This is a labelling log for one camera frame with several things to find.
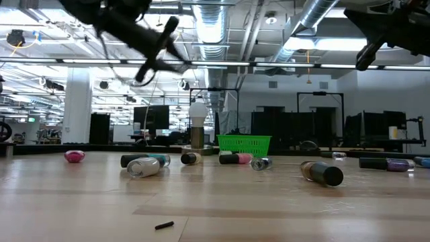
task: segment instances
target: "silver ductwork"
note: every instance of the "silver ductwork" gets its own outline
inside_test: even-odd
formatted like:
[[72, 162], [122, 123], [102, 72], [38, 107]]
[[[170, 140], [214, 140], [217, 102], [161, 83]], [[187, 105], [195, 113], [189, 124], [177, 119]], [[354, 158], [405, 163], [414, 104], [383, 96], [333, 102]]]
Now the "silver ductwork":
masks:
[[[200, 42], [222, 44], [226, 38], [227, 7], [218, 5], [194, 5], [196, 31]], [[223, 61], [226, 49], [221, 46], [201, 46], [200, 54], [205, 61]], [[206, 87], [226, 87], [226, 71], [223, 69], [207, 69], [205, 74]], [[219, 93], [208, 93], [210, 105], [222, 109], [223, 102]]]
[[[285, 43], [291, 36], [314, 36], [317, 25], [338, 2], [339, 0], [307, 0], [303, 11], [288, 19], [284, 29], [284, 36], [287, 36]], [[271, 62], [287, 62], [296, 51], [284, 48], [284, 46], [272, 57]], [[266, 70], [266, 75], [273, 76], [278, 70]]]

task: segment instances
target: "green basket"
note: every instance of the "green basket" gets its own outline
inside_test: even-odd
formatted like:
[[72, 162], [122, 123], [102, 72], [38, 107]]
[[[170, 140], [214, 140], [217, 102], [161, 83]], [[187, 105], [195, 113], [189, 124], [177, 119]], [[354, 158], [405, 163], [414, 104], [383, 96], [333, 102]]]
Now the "green basket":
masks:
[[217, 135], [220, 151], [251, 153], [254, 157], [264, 157], [269, 150], [271, 136]]

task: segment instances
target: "white bulb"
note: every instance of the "white bulb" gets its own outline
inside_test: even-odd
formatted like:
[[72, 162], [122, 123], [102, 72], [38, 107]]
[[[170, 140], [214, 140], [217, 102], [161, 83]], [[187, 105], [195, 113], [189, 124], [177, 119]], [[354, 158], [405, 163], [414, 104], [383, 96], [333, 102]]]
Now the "white bulb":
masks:
[[203, 127], [204, 120], [208, 115], [208, 109], [205, 104], [195, 102], [189, 107], [188, 114], [193, 127]]

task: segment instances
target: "desk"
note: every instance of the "desk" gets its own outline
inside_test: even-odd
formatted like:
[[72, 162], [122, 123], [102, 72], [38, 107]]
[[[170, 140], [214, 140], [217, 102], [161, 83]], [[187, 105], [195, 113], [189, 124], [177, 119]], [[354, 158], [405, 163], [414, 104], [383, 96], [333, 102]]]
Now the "desk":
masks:
[[[428, 169], [394, 173], [359, 169], [357, 159], [273, 157], [272, 170], [253, 171], [221, 166], [215, 155], [184, 166], [172, 155], [156, 176], [130, 179], [119, 165], [124, 154], [87, 152], [82, 164], [64, 162], [62, 153], [0, 162], [1, 239], [429, 241]], [[304, 180], [298, 165], [305, 160], [338, 165], [344, 182], [325, 188]], [[154, 230], [169, 221], [175, 226]]]

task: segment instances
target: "ceiling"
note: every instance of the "ceiling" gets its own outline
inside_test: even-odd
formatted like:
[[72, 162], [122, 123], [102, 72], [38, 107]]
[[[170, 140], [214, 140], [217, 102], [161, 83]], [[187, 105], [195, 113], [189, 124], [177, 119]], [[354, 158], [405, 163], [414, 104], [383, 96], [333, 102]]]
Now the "ceiling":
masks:
[[[69, 15], [61, 5], [54, 0], [43, 0], [40, 2], [40, 8], [32, 9], [17, 9], [16, 0], [3, 0], [0, 7], [0, 55], [1, 56], [14, 56], [22, 58], [105, 58], [102, 45], [95, 37], [95, 32], [91, 26], [86, 26], [80, 23], [74, 17]], [[240, 58], [239, 53], [245, 35], [246, 23], [249, 21], [251, 6], [254, 1], [228, 1], [235, 3], [228, 6], [228, 27], [226, 45], [228, 52], [226, 55], [227, 60], [237, 61]], [[283, 30], [288, 17], [293, 16], [295, 13], [301, 12], [301, 7], [304, 1], [269, 1], [267, 11], [274, 11], [276, 22], [274, 24], [267, 24], [262, 22], [257, 41], [251, 52], [251, 60], [254, 58], [267, 58], [273, 56], [283, 42]], [[363, 38], [363, 34], [346, 18], [343, 16], [343, 9], [345, 6], [359, 4], [361, 6], [375, 5], [385, 1], [368, 1], [368, 0], [344, 0], [338, 3], [336, 8], [327, 15], [318, 25], [318, 38]], [[139, 24], [145, 25], [145, 22], [150, 27], [159, 30], [163, 29], [164, 24], [168, 20], [169, 15], [151, 14], [145, 15], [144, 21]], [[198, 34], [195, 28], [194, 17], [188, 15], [179, 16], [180, 22], [177, 31], [174, 34], [175, 45], [183, 56], [192, 60], [200, 58], [200, 47]], [[6, 36], [10, 33], [11, 29], [24, 30], [24, 37], [26, 44], [24, 47], [16, 51], [13, 46], [6, 42]], [[127, 58], [127, 59], [142, 59], [143, 56], [135, 50], [129, 49], [125, 44], [117, 41], [109, 34], [103, 34], [106, 41], [107, 49], [110, 58]], [[338, 51], [338, 50], [309, 50], [308, 52], [295, 52], [293, 59], [299, 63], [310, 61], [312, 63], [342, 63], [354, 64], [357, 51]], [[161, 53], [161, 58], [172, 59], [164, 53]], [[389, 64], [389, 65], [413, 65], [422, 60], [421, 56], [412, 56], [408, 51], [403, 49], [382, 49], [377, 54], [376, 64]], [[178, 114], [186, 116], [186, 108], [189, 103], [189, 92], [178, 88], [178, 81], [184, 79], [192, 87], [206, 87], [205, 82], [205, 69], [190, 69], [184, 75], [176, 75], [172, 73], [159, 73], [156, 80], [152, 84], [144, 88], [133, 88], [129, 85], [124, 85], [122, 81], [132, 80], [137, 72], [137, 67], [115, 67], [114, 71], [120, 76], [120, 79], [108, 67], [92, 67], [92, 73], [95, 80], [93, 99], [94, 112], [111, 112], [113, 122], [127, 123], [132, 119], [132, 110], [120, 111], [118, 106], [123, 108], [132, 108], [127, 106], [133, 105], [147, 105], [149, 103], [149, 96], [153, 90], [158, 97], [152, 98], [151, 105], [169, 104], [173, 106], [183, 106], [184, 110], [177, 111], [172, 109], [172, 116], [177, 111]], [[47, 112], [55, 112], [58, 118], [45, 118], [45, 122], [54, 123], [60, 122], [64, 108], [64, 92], [58, 92], [59, 95], [46, 96], [46, 95], [30, 95], [31, 93], [50, 93], [48, 90], [40, 85], [42, 77], [54, 81], [67, 88], [67, 67], [43, 67], [39, 65], [23, 65], [5, 63], [1, 67], [1, 74], [6, 82], [3, 84], [5, 91], [17, 91], [29, 93], [28, 95], [21, 96], [2, 96], [4, 106], [13, 106], [16, 108], [6, 109], [2, 107], [3, 114], [7, 117], [12, 115], [28, 114], [27, 107], [30, 105], [45, 108], [51, 106]], [[235, 81], [232, 77], [237, 72], [236, 68], [229, 68], [229, 84]], [[253, 74], [253, 70], [249, 70], [249, 75]], [[306, 69], [296, 69], [295, 71], [287, 73], [288, 75], [297, 75], [298, 79], [307, 75]], [[345, 71], [335, 70], [312, 70], [311, 75], [316, 75], [319, 79], [337, 79], [344, 75]], [[249, 77], [243, 83], [243, 90], [246, 92], [262, 91], [262, 86], [256, 83], [256, 78]], [[109, 83], [109, 89], [101, 89], [99, 84], [101, 81]], [[141, 95], [136, 96], [136, 103], [127, 102], [125, 97], [97, 97], [97, 95], [117, 95], [117, 94]], [[212, 117], [208, 119], [207, 126], [213, 123]]]

